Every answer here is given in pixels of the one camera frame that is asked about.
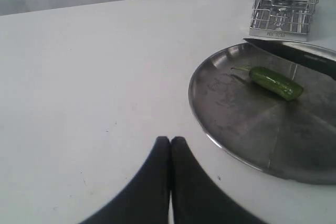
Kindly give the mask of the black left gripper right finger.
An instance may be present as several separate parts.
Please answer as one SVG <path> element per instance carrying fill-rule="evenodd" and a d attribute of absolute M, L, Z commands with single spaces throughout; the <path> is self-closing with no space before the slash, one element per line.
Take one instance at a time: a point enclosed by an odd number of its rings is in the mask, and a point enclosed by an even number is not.
<path fill-rule="evenodd" d="M 175 223 L 263 223 L 211 180 L 187 141 L 171 140 L 172 206 Z"/>

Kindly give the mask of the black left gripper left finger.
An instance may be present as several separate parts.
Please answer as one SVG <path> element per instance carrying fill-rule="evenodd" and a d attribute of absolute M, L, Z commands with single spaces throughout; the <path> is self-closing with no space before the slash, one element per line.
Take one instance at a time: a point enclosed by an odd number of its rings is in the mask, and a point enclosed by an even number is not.
<path fill-rule="evenodd" d="M 132 180 L 83 223 L 168 223 L 170 190 L 171 145 L 159 136 Z"/>

